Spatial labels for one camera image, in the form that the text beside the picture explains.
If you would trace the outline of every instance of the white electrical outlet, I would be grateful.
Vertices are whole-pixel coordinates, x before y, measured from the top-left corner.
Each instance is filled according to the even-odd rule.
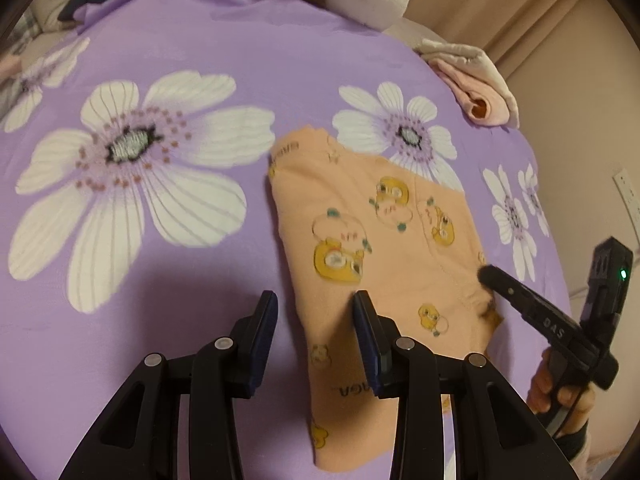
[[[634,185],[631,182],[631,177],[629,177],[625,169],[616,173],[613,176],[613,181],[616,183],[616,186],[618,186],[618,191],[625,203],[626,210],[629,212],[629,218],[631,218],[631,223],[634,226],[636,237],[640,244],[640,197],[636,194]]]

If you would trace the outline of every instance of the beige wall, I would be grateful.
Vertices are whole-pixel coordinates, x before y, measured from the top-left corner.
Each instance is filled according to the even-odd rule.
[[[593,247],[610,235],[638,249],[611,177],[640,189],[640,51],[606,0],[581,0],[509,78],[540,167],[540,200],[569,290],[585,284]],[[572,302],[574,314],[584,300]],[[592,456],[620,448],[640,418],[640,271],[613,344],[620,373],[598,394]]]

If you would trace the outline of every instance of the metal screw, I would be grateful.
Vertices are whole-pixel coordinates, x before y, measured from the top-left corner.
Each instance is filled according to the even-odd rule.
[[[160,354],[149,354],[145,357],[145,365],[158,366],[162,362],[162,356]]]
[[[213,343],[213,345],[218,350],[227,350],[234,345],[234,340],[231,339],[230,337],[221,337],[219,339],[216,339],[216,342]]]
[[[396,339],[396,346],[402,350],[411,350],[415,346],[415,341],[410,337],[399,337]]]
[[[486,357],[482,354],[469,355],[469,362],[476,368],[482,368],[486,364]]]

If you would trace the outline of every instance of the purple bed sheet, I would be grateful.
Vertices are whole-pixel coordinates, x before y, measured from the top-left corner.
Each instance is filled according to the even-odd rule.
[[[527,141],[467,121],[403,44],[299,0],[80,12],[78,37],[26,75],[0,131],[0,426],[39,480],[58,477],[147,353],[196,351],[264,289],[280,319],[262,387],[236,403],[246,477],[334,477],[313,465],[266,179],[274,139],[305,124],[463,189],[486,259],[568,308]],[[544,341],[498,310],[490,353],[524,396]],[[390,453],[340,478],[382,480],[389,465]]]

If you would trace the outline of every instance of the white flower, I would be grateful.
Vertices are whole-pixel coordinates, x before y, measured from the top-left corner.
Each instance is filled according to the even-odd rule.
[[[536,188],[538,187],[538,176],[533,173],[531,164],[527,167],[527,173],[524,173],[523,171],[518,172],[518,182],[522,188],[524,201],[529,207],[529,212],[538,217],[538,224],[540,224],[542,234],[549,236],[549,224],[546,221],[545,213],[542,211],[540,199],[536,192]]]
[[[356,110],[341,110],[333,125],[338,140],[354,152],[379,155],[395,149],[389,160],[418,175],[451,189],[462,189],[460,179],[446,162],[458,157],[449,130],[427,123],[436,118],[438,109],[426,97],[416,96],[404,109],[400,87],[391,82],[378,87],[376,99],[366,90],[341,86],[340,97]]]
[[[89,38],[75,40],[46,58],[40,58],[22,72],[22,95],[7,114],[4,132],[12,133],[23,127],[42,101],[42,87],[58,88],[71,74],[78,56],[89,46]]]
[[[533,268],[533,258],[538,253],[536,242],[529,234],[529,219],[522,207],[522,202],[511,194],[509,179],[502,166],[498,166],[498,178],[491,170],[482,172],[484,180],[491,190],[497,204],[491,209],[491,213],[500,229],[500,241],[510,244],[513,240],[513,265],[520,281],[524,280],[529,271],[531,281],[536,281],[536,273]]]
[[[194,112],[236,90],[227,75],[175,72],[139,104],[138,86],[110,81],[85,101],[87,131],[60,129],[34,149],[16,185],[31,194],[63,182],[32,205],[9,249],[9,271],[28,280],[60,252],[88,211],[68,270],[67,295],[92,312],[114,294],[136,259],[145,231],[142,196],[169,243],[208,247],[242,226],[244,192],[231,178],[180,165],[229,168],[256,161],[273,144],[274,114],[254,107]]]

